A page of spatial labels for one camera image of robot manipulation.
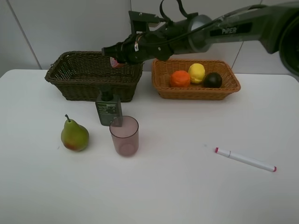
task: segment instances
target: pink plastic cup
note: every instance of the pink plastic cup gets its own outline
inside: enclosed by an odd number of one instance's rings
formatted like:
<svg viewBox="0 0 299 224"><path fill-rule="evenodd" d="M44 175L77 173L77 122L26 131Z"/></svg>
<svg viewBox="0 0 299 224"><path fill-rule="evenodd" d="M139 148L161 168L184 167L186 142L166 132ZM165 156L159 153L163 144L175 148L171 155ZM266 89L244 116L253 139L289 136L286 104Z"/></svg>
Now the pink plastic cup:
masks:
<svg viewBox="0 0 299 224"><path fill-rule="evenodd" d="M134 155L139 147L139 124L130 116L115 118L110 124L114 148L119 155Z"/></svg>

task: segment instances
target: orange wicker basket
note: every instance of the orange wicker basket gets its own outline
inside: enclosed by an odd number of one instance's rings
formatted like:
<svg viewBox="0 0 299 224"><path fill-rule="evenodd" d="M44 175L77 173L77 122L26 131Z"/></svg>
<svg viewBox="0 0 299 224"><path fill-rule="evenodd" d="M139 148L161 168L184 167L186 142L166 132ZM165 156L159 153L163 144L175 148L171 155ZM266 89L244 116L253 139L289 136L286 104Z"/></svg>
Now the orange wicker basket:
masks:
<svg viewBox="0 0 299 224"><path fill-rule="evenodd" d="M172 73L178 70L188 71L194 63L202 64L205 67L206 74L210 72L219 73L222 77L222 86L220 88L204 88L201 84L191 84L188 88L170 87ZM218 60L154 60L152 83L158 90L159 95L165 99L222 100L229 94L238 92L241 89L240 83L229 65Z"/></svg>

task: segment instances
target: lemon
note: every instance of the lemon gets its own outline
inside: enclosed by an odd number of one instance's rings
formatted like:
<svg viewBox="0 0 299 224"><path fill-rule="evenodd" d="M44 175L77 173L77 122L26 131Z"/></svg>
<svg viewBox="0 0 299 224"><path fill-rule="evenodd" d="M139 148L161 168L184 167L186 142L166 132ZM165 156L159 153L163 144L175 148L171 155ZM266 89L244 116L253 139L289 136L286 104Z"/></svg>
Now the lemon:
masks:
<svg viewBox="0 0 299 224"><path fill-rule="evenodd" d="M190 75L191 83L200 83L205 76L205 67L202 64L195 63L190 66L188 73Z"/></svg>

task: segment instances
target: white wall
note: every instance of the white wall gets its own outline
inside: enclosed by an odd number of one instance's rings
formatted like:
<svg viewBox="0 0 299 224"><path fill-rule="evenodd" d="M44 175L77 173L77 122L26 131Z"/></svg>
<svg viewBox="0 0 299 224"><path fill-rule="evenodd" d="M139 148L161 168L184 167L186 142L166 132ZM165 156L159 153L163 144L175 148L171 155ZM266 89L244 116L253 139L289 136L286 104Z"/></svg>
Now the white wall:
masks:
<svg viewBox="0 0 299 224"><path fill-rule="evenodd" d="M48 69L62 53L71 50L100 50L123 41L130 34L128 10L160 15L161 0L0 0L0 76L15 68ZM289 0L263 0L277 4ZM188 13L198 12L216 18L237 8L259 4L261 0L183 0ZM184 19L175 0L164 2L165 13L174 21ZM278 53L269 55L259 42L214 44L208 52L173 56L220 59L235 73L289 74ZM150 70L151 61L144 70Z"/></svg>
<svg viewBox="0 0 299 224"><path fill-rule="evenodd" d="M14 16L0 0L0 77L11 69L39 69Z"/></svg>

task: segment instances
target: pear stem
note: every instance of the pear stem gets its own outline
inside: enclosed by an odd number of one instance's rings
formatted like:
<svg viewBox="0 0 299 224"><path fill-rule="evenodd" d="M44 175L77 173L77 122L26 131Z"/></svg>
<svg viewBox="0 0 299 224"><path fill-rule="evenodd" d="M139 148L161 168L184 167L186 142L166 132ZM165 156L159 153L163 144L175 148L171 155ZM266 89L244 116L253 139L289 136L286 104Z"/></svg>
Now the pear stem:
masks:
<svg viewBox="0 0 299 224"><path fill-rule="evenodd" d="M69 119L69 116L67 116L67 114L65 116L66 116L67 120L70 122L71 120Z"/></svg>

